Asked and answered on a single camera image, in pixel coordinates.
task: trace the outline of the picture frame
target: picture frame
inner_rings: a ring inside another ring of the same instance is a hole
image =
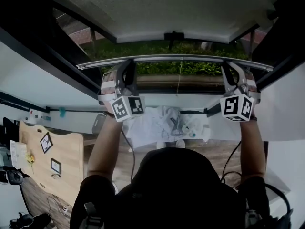
[[[55,159],[51,159],[51,169],[56,171],[58,174],[61,174],[61,163]]]
[[[45,154],[52,146],[53,142],[51,140],[50,134],[47,134],[40,140],[40,145],[42,147],[43,153]]]

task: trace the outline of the light wood desk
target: light wood desk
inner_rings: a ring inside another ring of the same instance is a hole
[[[47,132],[53,146],[44,154],[40,140]],[[27,152],[35,157],[33,170],[29,165],[22,171],[33,178],[43,190],[73,206],[84,179],[83,136],[78,133],[57,135],[41,125],[27,126],[20,122],[19,141],[27,144]],[[52,174],[56,174],[51,169],[51,158],[61,163],[61,177],[58,179],[51,177]]]

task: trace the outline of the hand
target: hand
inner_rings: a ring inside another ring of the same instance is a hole
[[[109,82],[109,81],[115,80],[114,76],[115,76],[115,72],[109,72],[109,73],[104,74],[103,82]],[[112,94],[112,93],[115,93],[115,88],[114,87],[107,87],[107,88],[104,88],[104,89],[101,90],[101,94],[103,94],[103,95]],[[113,114],[111,104],[108,101],[103,101],[103,103],[104,103],[107,111],[109,113]]]

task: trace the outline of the string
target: string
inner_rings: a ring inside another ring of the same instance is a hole
[[[178,79],[178,86],[177,86],[177,93],[176,93],[177,97],[178,97],[178,90],[179,90],[179,84],[180,84],[180,76],[181,76],[182,65],[183,65],[183,59],[181,59],[181,64],[180,64],[180,72],[179,72],[179,79]]]

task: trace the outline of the black sleeve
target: black sleeve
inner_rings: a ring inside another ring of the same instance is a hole
[[[270,215],[269,200],[262,177],[247,179],[240,186],[238,194],[248,203],[249,209],[256,210],[256,213],[260,214],[263,219]]]
[[[98,175],[87,177],[81,183],[81,189],[76,198],[71,213],[70,229],[78,229],[87,217],[85,203],[92,202],[99,212],[106,210],[115,195],[112,183]]]

